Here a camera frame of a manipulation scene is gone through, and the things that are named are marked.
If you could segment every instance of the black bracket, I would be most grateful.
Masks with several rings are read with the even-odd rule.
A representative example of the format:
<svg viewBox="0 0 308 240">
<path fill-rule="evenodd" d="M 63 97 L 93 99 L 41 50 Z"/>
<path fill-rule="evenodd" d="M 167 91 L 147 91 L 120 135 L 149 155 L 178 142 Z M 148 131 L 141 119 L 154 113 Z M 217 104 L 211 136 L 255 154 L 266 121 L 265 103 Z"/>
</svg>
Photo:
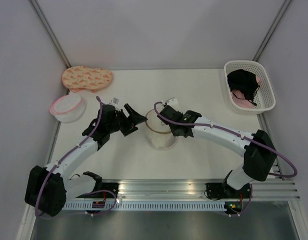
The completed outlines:
<svg viewBox="0 0 308 240">
<path fill-rule="evenodd" d="M 111 191 L 112 193 L 114 193 L 114 195 L 117 197 L 118 196 L 118 188 L 119 188 L 119 184 L 116 182 L 103 182 L 102 188 L 100 190 L 108 190 Z M 113 195 L 106 192 L 106 198 L 107 199 L 113 199 Z M 92 195 L 80 195 L 77 198 L 81 199 L 81 198 L 85 198 L 85 199 L 102 199 L 104 198 L 104 193 L 103 192 L 99 192 L 96 194 L 92 194 Z"/>
<path fill-rule="evenodd" d="M 160 115 L 174 122 L 182 124 L 193 124 L 197 118 L 201 117 L 201 114 L 195 111 L 186 111 L 185 114 L 182 114 L 179 111 L 174 110 L 171 106 L 166 105 L 164 109 L 160 112 Z M 161 119 L 157 116 L 164 124 L 168 125 L 174 137 L 183 136 L 187 138 L 188 136 L 194 137 L 192 128 L 194 126 L 179 126 L 174 125 L 168 121 Z"/>
<path fill-rule="evenodd" d="M 240 190 L 233 192 L 228 196 L 224 192 L 222 182 L 208 182 L 206 183 L 206 194 L 207 197 L 211 200 L 220 200 L 220 199 L 240 199 L 242 194 L 244 199 L 249 199 L 250 197 L 250 185 L 244 185 Z"/>
<path fill-rule="evenodd" d="M 39 190 L 46 178 L 48 171 L 45 167 L 35 166 L 29 173 L 25 202 L 35 206 Z M 66 202 L 66 190 L 63 178 L 59 173 L 52 173 L 44 187 L 38 209 L 50 216 L 57 215 Z"/>
</svg>

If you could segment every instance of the oven mitt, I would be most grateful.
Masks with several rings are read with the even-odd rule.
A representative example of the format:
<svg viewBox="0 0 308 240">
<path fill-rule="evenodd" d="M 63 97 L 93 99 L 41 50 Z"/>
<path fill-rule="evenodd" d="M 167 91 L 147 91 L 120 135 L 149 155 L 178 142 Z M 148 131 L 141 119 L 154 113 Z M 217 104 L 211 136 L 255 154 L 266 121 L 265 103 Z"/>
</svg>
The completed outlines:
<svg viewBox="0 0 308 240">
<path fill-rule="evenodd" d="M 64 86 L 74 93 L 83 89 L 95 93 L 106 87 L 112 79 L 113 73 L 110 70 L 86 66 L 73 66 L 62 74 Z"/>
</svg>

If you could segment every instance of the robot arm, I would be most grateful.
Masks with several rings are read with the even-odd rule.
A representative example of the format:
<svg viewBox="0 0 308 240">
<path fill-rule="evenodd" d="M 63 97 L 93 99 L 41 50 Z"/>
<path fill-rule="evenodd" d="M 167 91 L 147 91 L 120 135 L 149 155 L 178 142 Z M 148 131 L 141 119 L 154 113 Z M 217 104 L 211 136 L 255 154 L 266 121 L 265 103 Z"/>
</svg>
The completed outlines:
<svg viewBox="0 0 308 240">
<path fill-rule="evenodd" d="M 83 136 L 77 142 L 78 148 L 72 151 L 61 164 L 58 165 L 56 162 L 49 163 L 45 167 L 35 166 L 30 171 L 25 194 L 27 204 L 35 206 L 43 181 L 55 165 L 58 166 L 48 178 L 40 197 L 38 209 L 42 212 L 53 217 L 61 211 L 66 200 L 102 189 L 102 177 L 97 174 L 88 171 L 74 179 L 70 179 L 70 176 L 89 156 L 96 153 L 109 141 L 110 134 L 121 131 L 124 136 L 127 136 L 138 130 L 136 125 L 147 120 L 146 117 L 125 104 L 124 107 L 129 113 L 129 117 L 127 117 L 123 110 L 118 108 L 117 103 L 118 100 L 114 98 L 110 104 L 102 106 L 98 127 L 84 144 L 80 144 L 95 128 L 94 124 L 99 118 L 100 111 L 98 111 L 97 118 L 82 133 Z"/>
<path fill-rule="evenodd" d="M 165 102 L 164 108 L 158 115 L 165 124 L 169 125 L 175 137 L 183 136 L 187 138 L 190 136 L 211 140 L 244 158 L 244 163 L 230 171 L 222 184 L 224 192 L 228 196 L 236 193 L 253 180 L 262 182 L 266 180 L 277 156 L 269 150 L 244 139 L 244 136 L 246 136 L 275 149 L 266 132 L 258 130 L 256 133 L 250 133 L 235 130 L 216 124 L 201 116 L 200 113 L 188 110 L 183 114 L 177 109 L 179 109 L 178 102 L 175 98 L 172 98 Z M 172 124 L 166 119 L 184 125 Z"/>
</svg>

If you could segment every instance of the plastic basket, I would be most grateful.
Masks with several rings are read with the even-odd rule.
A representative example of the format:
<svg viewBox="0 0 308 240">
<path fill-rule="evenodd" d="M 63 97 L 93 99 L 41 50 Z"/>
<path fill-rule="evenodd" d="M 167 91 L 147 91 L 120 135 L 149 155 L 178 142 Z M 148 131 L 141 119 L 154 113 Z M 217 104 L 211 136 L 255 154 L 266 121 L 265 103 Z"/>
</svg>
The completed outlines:
<svg viewBox="0 0 308 240">
<path fill-rule="evenodd" d="M 254 98 L 254 102 L 257 103 L 257 106 L 255 108 L 244 108 L 238 106 L 234 103 L 232 99 L 230 88 L 227 83 L 227 75 L 238 69 L 243 69 L 254 73 L 261 80 L 260 88 Z M 276 105 L 275 95 L 270 84 L 269 78 L 267 76 L 266 70 L 260 63 L 247 60 L 229 61 L 225 64 L 224 70 L 226 75 L 226 86 L 228 92 L 228 94 L 225 94 L 225 96 L 228 96 L 226 97 L 226 100 L 232 111 L 238 114 L 261 114 L 264 111 L 273 109 L 273 107 Z"/>
</svg>

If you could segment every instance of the white wall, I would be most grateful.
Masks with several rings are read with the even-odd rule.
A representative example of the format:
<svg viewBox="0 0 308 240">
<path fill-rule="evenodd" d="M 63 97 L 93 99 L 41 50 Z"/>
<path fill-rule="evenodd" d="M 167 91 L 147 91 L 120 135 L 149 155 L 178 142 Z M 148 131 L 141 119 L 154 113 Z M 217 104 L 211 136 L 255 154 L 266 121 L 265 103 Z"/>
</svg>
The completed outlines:
<svg viewBox="0 0 308 240">
<path fill-rule="evenodd" d="M 222 68 L 251 60 L 283 0 L 38 0 L 72 65 Z"/>
<path fill-rule="evenodd" d="M 277 100 L 266 116 L 277 149 L 299 170 L 295 180 L 308 214 L 308 0 L 292 3 L 260 63 Z"/>
<path fill-rule="evenodd" d="M 29 171 L 45 163 L 64 69 L 29 3 L 0 1 L 0 240 L 15 238 Z"/>
</svg>

